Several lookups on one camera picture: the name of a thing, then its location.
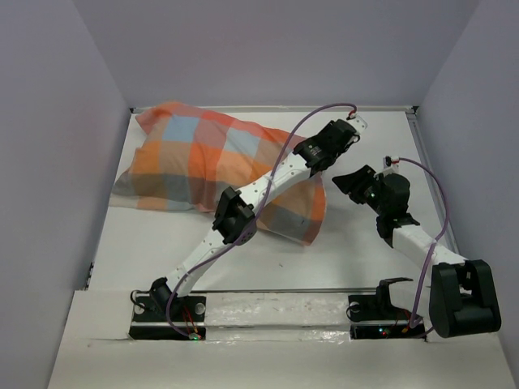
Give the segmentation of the orange blue checked pillowcase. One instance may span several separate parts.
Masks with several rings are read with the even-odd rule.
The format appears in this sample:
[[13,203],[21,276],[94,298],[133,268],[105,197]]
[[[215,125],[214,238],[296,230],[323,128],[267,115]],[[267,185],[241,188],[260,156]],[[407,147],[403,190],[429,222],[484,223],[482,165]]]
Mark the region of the orange blue checked pillowcase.
[[163,212],[214,212],[227,187],[269,172],[303,138],[224,113],[166,102],[136,116],[145,133],[114,183],[110,205]]

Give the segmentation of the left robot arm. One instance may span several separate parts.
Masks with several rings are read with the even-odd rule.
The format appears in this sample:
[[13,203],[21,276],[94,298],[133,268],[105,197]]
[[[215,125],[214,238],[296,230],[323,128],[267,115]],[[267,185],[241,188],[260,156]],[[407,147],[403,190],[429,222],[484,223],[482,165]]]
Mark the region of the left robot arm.
[[328,169],[360,140],[367,123],[359,116],[330,121],[319,133],[298,143],[290,153],[281,151],[270,171],[238,189],[225,189],[214,221],[203,241],[165,277],[149,289],[151,309],[170,322],[198,279],[235,246],[250,241],[264,208],[279,195]]

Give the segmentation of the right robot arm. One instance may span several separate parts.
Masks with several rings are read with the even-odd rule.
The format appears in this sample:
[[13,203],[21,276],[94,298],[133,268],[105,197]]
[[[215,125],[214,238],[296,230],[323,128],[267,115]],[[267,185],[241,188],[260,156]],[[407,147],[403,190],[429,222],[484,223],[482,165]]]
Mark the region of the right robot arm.
[[421,273],[408,324],[416,327],[428,319],[443,338],[497,332],[502,320],[490,265],[456,254],[423,229],[409,212],[410,181],[397,167],[393,160],[377,173],[365,165],[332,181],[354,203],[376,213],[377,232],[391,248],[417,261]]

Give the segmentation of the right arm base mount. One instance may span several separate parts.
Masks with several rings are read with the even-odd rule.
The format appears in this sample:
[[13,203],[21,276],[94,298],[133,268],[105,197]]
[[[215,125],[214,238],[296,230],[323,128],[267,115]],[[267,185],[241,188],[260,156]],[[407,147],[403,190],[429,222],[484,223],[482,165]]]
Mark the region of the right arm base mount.
[[427,339],[423,323],[410,327],[409,310],[392,304],[390,287],[411,283],[407,277],[384,279],[375,291],[368,294],[348,296],[346,316],[350,321],[352,340]]

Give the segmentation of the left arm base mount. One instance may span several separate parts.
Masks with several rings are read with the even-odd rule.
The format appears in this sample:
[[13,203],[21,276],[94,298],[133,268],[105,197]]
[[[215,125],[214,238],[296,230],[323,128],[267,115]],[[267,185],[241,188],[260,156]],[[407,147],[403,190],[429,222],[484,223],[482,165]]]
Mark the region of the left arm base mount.
[[169,319],[157,307],[148,292],[133,290],[133,305],[128,335],[133,340],[201,341],[206,339],[207,298],[192,295],[175,300]]

